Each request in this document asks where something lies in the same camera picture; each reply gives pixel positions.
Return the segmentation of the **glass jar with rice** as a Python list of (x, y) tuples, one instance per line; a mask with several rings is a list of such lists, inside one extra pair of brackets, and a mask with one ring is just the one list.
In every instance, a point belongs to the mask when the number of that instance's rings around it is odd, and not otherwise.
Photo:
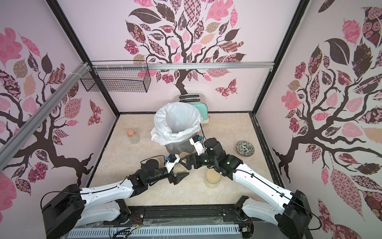
[(186, 173), (189, 171), (182, 164), (176, 163), (172, 169), (172, 172), (175, 176), (177, 176), (179, 173)]

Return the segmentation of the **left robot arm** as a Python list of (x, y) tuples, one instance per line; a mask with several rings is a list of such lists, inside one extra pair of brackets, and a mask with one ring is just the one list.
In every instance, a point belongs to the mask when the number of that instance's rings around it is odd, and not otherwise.
[(177, 163), (167, 157), (165, 166), (160, 167), (158, 161), (151, 158), (122, 181), (93, 188), (79, 188), (76, 184), (67, 186), (41, 208), (46, 237), (58, 239), (76, 226), (95, 222), (97, 216), (104, 221), (113, 221), (123, 213), (122, 206), (118, 206), (114, 213), (97, 212), (97, 209), (112, 201), (138, 196), (160, 180), (168, 179), (169, 183), (179, 184), (189, 172), (174, 174)]

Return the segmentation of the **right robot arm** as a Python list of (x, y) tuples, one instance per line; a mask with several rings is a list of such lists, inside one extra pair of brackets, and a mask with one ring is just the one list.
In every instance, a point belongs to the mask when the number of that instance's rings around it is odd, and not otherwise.
[(215, 138), (205, 142), (192, 141), (191, 144), (197, 152), (185, 157), (176, 155), (176, 163), (182, 164), (187, 170), (208, 166), (221, 176), (246, 186), (264, 199), (264, 202), (243, 197), (238, 200), (239, 211), (249, 218), (278, 226), (289, 239), (302, 239), (305, 236), (315, 214), (303, 192), (291, 192), (267, 180), (243, 160), (227, 154)]

